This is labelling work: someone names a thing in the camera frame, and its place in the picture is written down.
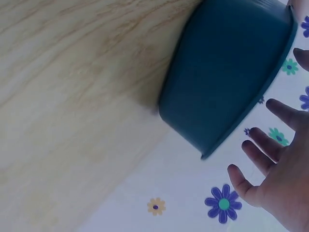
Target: purple flower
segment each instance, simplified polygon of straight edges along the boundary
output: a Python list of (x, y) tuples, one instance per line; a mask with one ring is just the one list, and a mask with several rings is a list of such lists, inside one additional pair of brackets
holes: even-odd
[(309, 37), (309, 17), (308, 16), (305, 17), (305, 22), (301, 24), (301, 27), (305, 29), (304, 36), (308, 38)]
[(244, 129), (244, 132), (246, 133), (246, 135), (247, 135), (247, 136), (249, 136), (249, 137), (250, 137), (250, 135), (249, 135), (249, 133), (250, 133), (250, 129), (249, 129), (249, 128), (245, 128), (245, 129)]
[(238, 194), (233, 191), (230, 193), (230, 186), (223, 185), (222, 192), (214, 187), (211, 189), (211, 193), (214, 198), (206, 198), (205, 205), (212, 206), (212, 209), (208, 212), (210, 218), (215, 218), (219, 215), (219, 222), (221, 224), (227, 223), (227, 216), (232, 219), (237, 219), (237, 213), (235, 209), (240, 210), (242, 204), (236, 202)]
[(304, 104), (301, 105), (301, 108), (309, 111), (309, 86), (306, 87), (306, 94), (307, 95), (301, 95), (299, 99), (304, 102)]
[(263, 104), (265, 102), (264, 96), (258, 101), (259, 104)]

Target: floral tablecloth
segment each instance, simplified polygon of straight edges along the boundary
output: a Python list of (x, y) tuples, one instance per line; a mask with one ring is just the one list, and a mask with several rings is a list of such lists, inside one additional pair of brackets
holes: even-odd
[[(309, 49), (308, 16), (300, 24), (294, 47)], [(298, 65), (292, 50), (264, 97), (209, 159), (201, 161), (201, 154), (171, 131), (79, 231), (286, 231), (272, 215), (240, 199), (226, 171), (234, 163), (253, 184), (263, 181), (241, 150), (252, 127), (282, 145), (292, 141), (294, 132), (266, 109), (269, 98), (309, 111), (309, 73)]]

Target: wood grain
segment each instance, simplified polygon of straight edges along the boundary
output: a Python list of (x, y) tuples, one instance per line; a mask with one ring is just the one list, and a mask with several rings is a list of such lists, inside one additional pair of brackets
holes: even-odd
[(197, 3), (0, 2), (1, 231), (75, 230), (158, 144), (157, 97)]

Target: teal flower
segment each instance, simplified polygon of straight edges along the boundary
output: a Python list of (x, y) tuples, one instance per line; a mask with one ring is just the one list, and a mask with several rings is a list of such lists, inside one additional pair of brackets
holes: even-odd
[(296, 71), (298, 71), (297, 62), (293, 62), (292, 59), (289, 59), (289, 61), (285, 60), (282, 66), (282, 71), (286, 72), (286, 74), (288, 75), (291, 75), (291, 74), (295, 75)]
[(282, 144), (283, 146), (287, 146), (289, 144), (289, 141), (287, 141), (284, 138), (284, 134), (282, 134), (281, 132), (278, 131), (277, 128), (269, 128), (270, 132), (268, 135), (270, 136), (270, 138), (273, 138), (274, 140), (276, 140), (278, 143)]

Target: teal plastic bowl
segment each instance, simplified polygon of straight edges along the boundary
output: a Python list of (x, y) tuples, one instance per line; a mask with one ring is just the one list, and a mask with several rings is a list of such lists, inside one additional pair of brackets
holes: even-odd
[(297, 31), (277, 0), (205, 0), (189, 19), (163, 86), (164, 121), (207, 158), (274, 80)]

